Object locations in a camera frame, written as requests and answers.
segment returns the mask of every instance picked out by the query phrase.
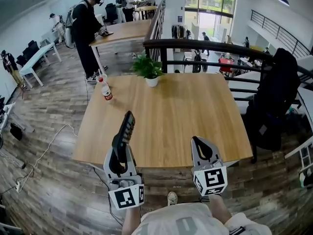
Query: ceiling light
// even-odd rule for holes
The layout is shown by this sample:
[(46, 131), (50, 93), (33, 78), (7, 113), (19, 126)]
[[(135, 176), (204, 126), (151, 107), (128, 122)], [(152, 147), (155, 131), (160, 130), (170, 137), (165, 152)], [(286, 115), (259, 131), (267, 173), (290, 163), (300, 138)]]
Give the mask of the ceiling light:
[(290, 6), (289, 2), (287, 0), (279, 0), (281, 3), (283, 3), (284, 5)]

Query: white pot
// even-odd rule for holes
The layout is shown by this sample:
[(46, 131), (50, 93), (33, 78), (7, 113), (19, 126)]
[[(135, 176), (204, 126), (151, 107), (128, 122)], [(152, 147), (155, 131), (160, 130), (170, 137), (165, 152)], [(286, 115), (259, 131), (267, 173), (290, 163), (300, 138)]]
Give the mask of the white pot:
[(158, 76), (154, 79), (148, 79), (146, 78), (147, 84), (149, 87), (155, 87), (157, 86), (157, 82), (158, 82)]

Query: black railing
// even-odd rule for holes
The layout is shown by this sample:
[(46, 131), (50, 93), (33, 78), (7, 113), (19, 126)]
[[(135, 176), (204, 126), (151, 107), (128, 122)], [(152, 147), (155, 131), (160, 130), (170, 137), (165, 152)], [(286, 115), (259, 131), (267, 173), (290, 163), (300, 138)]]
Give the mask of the black railing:
[(262, 14), (252, 10), (251, 21), (261, 26), (264, 30), (272, 34), (277, 40), (282, 42), (282, 44), (287, 47), (294, 57), (299, 58), (313, 55), (310, 50), (290, 32)]
[[(230, 81), (237, 81), (237, 82), (245, 82), (245, 83), (254, 83), (259, 84), (262, 81), (263, 74), (268, 73), (268, 70), (265, 70), (264, 67), (266, 65), (272, 64), (272, 56), (270, 54), (266, 54), (264, 52), (249, 49), (246, 47), (238, 46), (238, 45), (230, 45), (224, 43), (217, 43), (211, 41), (199, 41), (199, 40), (190, 40), (190, 39), (151, 39), (146, 40), (143, 43), (147, 54), (150, 53), (153, 49), (160, 50), (160, 59), (162, 62), (162, 70), (163, 72), (167, 73), (167, 66), (168, 65), (201, 65), (201, 66), (215, 66), (215, 67), (229, 67), (234, 69), (241, 69), (246, 71), (256, 71), (260, 72), (260, 80), (252, 80), (252, 79), (245, 79), (245, 78), (238, 78), (238, 77), (226, 77), (226, 80)], [(209, 49), (211, 51), (219, 51), (219, 52), (229, 52), (233, 54), (238, 54), (241, 56), (247, 56), (252, 59), (257, 59), (262, 61), (262, 65), (260, 67), (249, 67), (249, 66), (241, 66), (241, 65), (232, 65), (232, 64), (222, 64), (222, 63), (212, 63), (212, 62), (205, 62), (205, 61), (187, 61), (187, 60), (168, 60), (167, 59), (167, 49), (174, 49), (174, 48), (186, 48), (186, 49)], [(300, 66), (298, 66), (298, 72), (302, 73), (303, 75), (300, 76), (313, 78), (313, 72), (308, 71)], [(313, 86), (311, 84), (306, 83), (301, 79), (304, 85), (309, 85), (309, 89), (312, 90)], [(240, 92), (240, 93), (250, 93), (255, 94), (257, 93), (256, 90), (247, 90), (247, 89), (237, 89), (237, 88), (230, 88), (232, 92)], [(249, 97), (246, 98), (235, 98), (238, 101), (249, 101)]]
[[(152, 39), (160, 39), (163, 31), (164, 13), (165, 13), (165, 0), (162, 0), (158, 6), (156, 13), (151, 21), (148, 33), (145, 36), (145, 42)], [(157, 61), (160, 56), (160, 49), (154, 48), (150, 50), (146, 49), (147, 56), (151, 57), (153, 60)]]

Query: bottle label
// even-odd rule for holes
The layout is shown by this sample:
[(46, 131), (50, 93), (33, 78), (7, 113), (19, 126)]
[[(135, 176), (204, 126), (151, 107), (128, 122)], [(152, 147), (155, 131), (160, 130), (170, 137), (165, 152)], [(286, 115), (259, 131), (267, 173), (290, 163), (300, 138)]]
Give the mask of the bottle label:
[(104, 98), (106, 99), (106, 101), (109, 101), (113, 98), (112, 93), (110, 93), (109, 95), (105, 95)]

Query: black coat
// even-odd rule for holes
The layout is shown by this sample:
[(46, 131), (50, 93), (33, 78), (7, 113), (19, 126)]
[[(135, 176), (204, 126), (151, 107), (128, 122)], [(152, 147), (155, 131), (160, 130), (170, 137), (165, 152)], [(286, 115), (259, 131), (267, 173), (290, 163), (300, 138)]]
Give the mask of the black coat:
[(85, 0), (88, 8), (80, 3), (73, 10), (73, 36), (75, 42), (89, 45), (94, 40), (94, 34), (102, 25), (94, 16), (93, 7)]
[[(18, 67), (17, 67), (17, 65), (15, 63), (15, 60), (14, 60), (14, 57), (12, 56), (12, 54), (8, 53), (7, 55), (8, 55), (8, 58), (9, 58), (9, 61), (10, 61), (11, 65), (13, 67), (13, 70), (15, 70), (15, 71), (17, 70), (18, 71), (19, 69), (18, 69)], [(10, 66), (6, 64), (6, 62), (7, 62), (6, 58), (4, 58), (2, 62), (3, 62), (3, 67), (5, 68), (5, 70), (7, 72), (11, 73)]]

